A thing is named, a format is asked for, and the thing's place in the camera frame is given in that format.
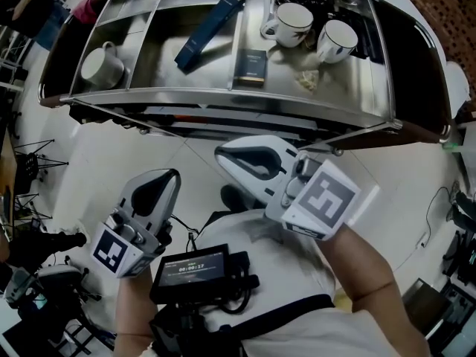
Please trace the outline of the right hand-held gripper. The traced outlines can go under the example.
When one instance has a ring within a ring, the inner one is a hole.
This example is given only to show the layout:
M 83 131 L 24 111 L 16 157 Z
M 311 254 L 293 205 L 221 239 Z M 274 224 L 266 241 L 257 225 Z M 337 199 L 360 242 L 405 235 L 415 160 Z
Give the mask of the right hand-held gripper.
M 288 231 L 328 240 L 348 220 L 361 189 L 330 160 L 297 153 L 276 135 L 251 135 L 218 146 L 215 158 L 256 200 L 271 199 L 266 218 Z

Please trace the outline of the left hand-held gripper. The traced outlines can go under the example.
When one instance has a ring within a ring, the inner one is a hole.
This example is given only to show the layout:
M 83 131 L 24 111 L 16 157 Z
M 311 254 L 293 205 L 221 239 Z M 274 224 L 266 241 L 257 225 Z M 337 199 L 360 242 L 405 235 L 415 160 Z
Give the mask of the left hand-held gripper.
M 141 274 L 172 242 L 170 217 L 180 188 L 175 169 L 150 170 L 129 180 L 122 200 L 97 226 L 91 258 L 116 278 Z

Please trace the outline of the stainless steel cart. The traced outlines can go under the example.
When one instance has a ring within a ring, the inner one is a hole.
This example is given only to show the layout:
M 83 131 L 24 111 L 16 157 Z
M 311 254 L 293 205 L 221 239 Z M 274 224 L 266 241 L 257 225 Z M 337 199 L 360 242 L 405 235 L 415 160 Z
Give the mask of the stainless steel cart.
M 274 18 L 275 0 L 245 0 L 183 72 L 174 59 L 219 0 L 106 0 L 94 24 L 70 17 L 63 25 L 40 78 L 39 102 L 69 106 L 80 123 L 113 120 L 186 138 L 277 135 L 335 152 L 446 142 L 452 118 L 437 43 L 405 11 L 368 1 L 383 65 L 352 52 L 335 64 L 318 63 L 318 36 L 335 11 L 327 19 L 313 16 L 302 43 L 284 48 L 260 33 Z M 114 88 L 101 89 L 83 80 L 80 69 L 107 41 L 115 43 L 125 72 Z M 234 84 L 241 49 L 267 52 L 263 87 Z M 312 94 L 295 73 L 314 69 L 320 81 Z

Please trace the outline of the person's right forearm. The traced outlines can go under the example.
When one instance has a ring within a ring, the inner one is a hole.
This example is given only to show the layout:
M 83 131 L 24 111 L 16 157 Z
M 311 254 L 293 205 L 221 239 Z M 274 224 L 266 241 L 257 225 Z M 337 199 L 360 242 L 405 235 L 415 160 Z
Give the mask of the person's right forearm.
M 318 247 L 354 303 L 396 284 L 386 259 L 352 228 L 343 224 Z

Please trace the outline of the person's left forearm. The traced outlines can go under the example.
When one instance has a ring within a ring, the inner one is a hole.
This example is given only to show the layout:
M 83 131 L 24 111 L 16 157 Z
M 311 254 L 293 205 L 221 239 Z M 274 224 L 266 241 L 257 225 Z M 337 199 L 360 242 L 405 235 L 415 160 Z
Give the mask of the person's left forearm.
M 158 306 L 149 297 L 151 289 L 150 267 L 135 277 L 120 279 L 115 310 L 118 335 L 152 336 L 149 323 L 157 315 Z

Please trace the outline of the person's black shoe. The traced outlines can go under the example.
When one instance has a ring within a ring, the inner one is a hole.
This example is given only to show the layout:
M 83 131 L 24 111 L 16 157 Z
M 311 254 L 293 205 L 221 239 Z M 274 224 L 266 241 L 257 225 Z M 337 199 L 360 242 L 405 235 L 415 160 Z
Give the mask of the person's black shoe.
M 242 192 L 231 184 L 220 189 L 220 197 L 223 205 L 232 213 L 242 213 L 253 209 L 253 205 L 246 201 Z

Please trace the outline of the black monitor screen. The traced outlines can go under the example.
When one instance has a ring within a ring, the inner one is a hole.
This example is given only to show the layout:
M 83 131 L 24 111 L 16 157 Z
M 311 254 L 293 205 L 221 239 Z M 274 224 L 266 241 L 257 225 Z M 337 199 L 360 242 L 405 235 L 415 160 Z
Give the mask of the black monitor screen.
M 157 305 L 221 299 L 230 283 L 229 259 L 226 244 L 163 257 L 149 297 Z

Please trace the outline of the clear snack bag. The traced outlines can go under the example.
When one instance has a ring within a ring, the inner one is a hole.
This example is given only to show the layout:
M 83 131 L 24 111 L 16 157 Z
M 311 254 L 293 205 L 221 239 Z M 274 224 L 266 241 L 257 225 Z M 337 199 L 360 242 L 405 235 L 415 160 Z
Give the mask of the clear snack bag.
M 320 72 L 318 69 L 297 71 L 295 73 L 295 81 L 303 89 L 314 94 L 318 90 Z

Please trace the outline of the small dark box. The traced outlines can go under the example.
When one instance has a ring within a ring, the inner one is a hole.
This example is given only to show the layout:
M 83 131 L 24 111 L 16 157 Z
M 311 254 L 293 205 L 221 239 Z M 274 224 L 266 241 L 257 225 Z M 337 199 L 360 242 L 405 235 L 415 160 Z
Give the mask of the small dark box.
M 267 52 L 257 49 L 241 49 L 234 72 L 234 84 L 263 87 L 267 73 Z

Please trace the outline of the person's white shirt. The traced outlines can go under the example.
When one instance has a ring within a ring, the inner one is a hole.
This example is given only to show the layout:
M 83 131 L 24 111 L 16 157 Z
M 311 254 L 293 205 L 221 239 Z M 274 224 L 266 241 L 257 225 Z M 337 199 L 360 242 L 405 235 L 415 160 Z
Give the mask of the person's white shirt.
M 231 252 L 246 251 L 260 285 L 239 315 L 205 309 L 209 329 L 235 327 L 316 295 L 333 299 L 342 286 L 317 242 L 283 229 L 261 210 L 228 214 L 210 223 L 198 246 L 226 244 Z M 428 343 L 410 322 L 397 282 L 351 303 L 350 311 L 327 304 L 246 340 L 245 353 L 247 357 L 429 357 Z

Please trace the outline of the black tripod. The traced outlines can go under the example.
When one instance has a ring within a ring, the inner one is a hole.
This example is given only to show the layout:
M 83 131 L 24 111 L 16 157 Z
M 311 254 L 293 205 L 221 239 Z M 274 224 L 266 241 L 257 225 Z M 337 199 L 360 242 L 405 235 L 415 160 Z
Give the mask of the black tripod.
M 46 156 L 45 153 L 42 151 L 44 148 L 49 146 L 50 144 L 54 143 L 55 139 L 48 139 L 44 141 L 37 141 L 29 144 L 22 144 L 13 147 L 13 151 L 15 156 L 17 157 L 18 154 L 28 154 L 28 153 L 35 153 L 38 157 L 39 163 L 39 170 L 46 170 L 53 167 L 63 167 L 68 166 L 69 163 L 67 161 L 58 161 L 51 159 Z

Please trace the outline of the grey office chair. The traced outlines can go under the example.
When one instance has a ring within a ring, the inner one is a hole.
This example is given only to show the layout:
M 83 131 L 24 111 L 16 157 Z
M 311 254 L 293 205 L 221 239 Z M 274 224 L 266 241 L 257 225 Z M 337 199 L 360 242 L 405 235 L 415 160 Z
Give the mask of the grey office chair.
M 83 287 L 89 270 L 68 264 L 44 267 L 36 273 L 12 268 L 4 290 L 7 304 L 19 312 L 21 319 L 45 323 L 88 321 L 83 310 L 87 300 L 99 301 L 101 296 Z

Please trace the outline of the grey mug with saucer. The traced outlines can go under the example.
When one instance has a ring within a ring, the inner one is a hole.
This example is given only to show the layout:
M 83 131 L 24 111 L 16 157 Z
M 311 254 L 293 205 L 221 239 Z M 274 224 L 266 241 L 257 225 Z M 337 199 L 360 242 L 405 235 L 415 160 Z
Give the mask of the grey mug with saucer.
M 86 56 L 80 76 L 98 88 L 112 89 L 121 81 L 124 72 L 125 66 L 118 57 L 115 43 L 107 41 Z

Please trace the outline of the white mug with leaf print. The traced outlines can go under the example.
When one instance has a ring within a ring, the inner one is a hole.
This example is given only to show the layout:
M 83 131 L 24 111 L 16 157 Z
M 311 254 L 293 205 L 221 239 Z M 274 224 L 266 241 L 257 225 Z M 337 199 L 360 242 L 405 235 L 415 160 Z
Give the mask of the white mug with leaf print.
M 306 7 L 296 3 L 278 6 L 274 18 L 260 28 L 261 35 L 284 48 L 297 47 L 312 28 L 314 17 Z

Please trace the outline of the white mug with blue mark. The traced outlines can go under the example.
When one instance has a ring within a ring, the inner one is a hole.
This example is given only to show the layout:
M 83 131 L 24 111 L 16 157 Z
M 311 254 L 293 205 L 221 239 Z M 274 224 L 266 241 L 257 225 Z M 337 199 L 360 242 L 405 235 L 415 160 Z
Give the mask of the white mug with blue mark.
M 331 19 L 322 28 L 317 41 L 318 63 L 335 64 L 347 58 L 358 44 L 356 32 L 345 22 Z

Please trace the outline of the long navy box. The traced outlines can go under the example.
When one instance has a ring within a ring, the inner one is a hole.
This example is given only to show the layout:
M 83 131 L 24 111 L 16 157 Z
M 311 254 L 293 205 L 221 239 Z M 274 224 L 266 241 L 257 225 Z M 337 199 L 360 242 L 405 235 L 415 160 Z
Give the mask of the long navy box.
M 242 9 L 244 3 L 245 0 L 219 0 L 174 59 L 180 70 L 189 71 L 198 62 L 208 43 Z

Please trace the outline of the black tray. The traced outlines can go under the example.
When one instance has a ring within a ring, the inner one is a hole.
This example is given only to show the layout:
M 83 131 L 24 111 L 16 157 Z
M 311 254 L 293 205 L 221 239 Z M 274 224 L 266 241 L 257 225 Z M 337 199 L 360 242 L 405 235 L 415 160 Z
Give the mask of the black tray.
M 358 44 L 351 53 L 354 57 L 384 64 L 379 33 L 368 0 L 334 0 L 334 17 L 347 23 L 358 37 Z

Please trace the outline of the black device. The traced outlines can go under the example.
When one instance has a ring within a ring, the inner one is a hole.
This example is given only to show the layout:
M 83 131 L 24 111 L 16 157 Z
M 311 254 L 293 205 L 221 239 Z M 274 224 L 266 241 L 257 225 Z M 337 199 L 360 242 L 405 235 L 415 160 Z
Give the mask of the black device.
M 465 193 L 455 193 L 451 198 L 451 208 L 446 215 L 446 221 L 452 220 L 457 226 L 476 226 L 476 202 Z

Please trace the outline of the white round stool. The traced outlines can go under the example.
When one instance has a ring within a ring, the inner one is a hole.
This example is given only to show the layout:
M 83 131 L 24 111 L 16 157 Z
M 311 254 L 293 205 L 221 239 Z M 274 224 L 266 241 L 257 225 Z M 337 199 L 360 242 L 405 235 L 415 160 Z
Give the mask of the white round stool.
M 470 101 L 468 79 L 463 69 L 456 62 L 446 63 L 446 85 L 450 100 L 451 117 L 456 118 L 464 103 Z

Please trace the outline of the black equipment cases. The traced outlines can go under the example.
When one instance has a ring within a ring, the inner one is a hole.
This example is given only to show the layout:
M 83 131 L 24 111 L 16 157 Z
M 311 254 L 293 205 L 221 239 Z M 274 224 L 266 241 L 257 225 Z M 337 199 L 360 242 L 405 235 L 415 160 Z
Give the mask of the black equipment cases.
M 457 231 L 442 257 L 441 289 L 418 279 L 403 295 L 432 357 L 476 357 L 476 238 Z

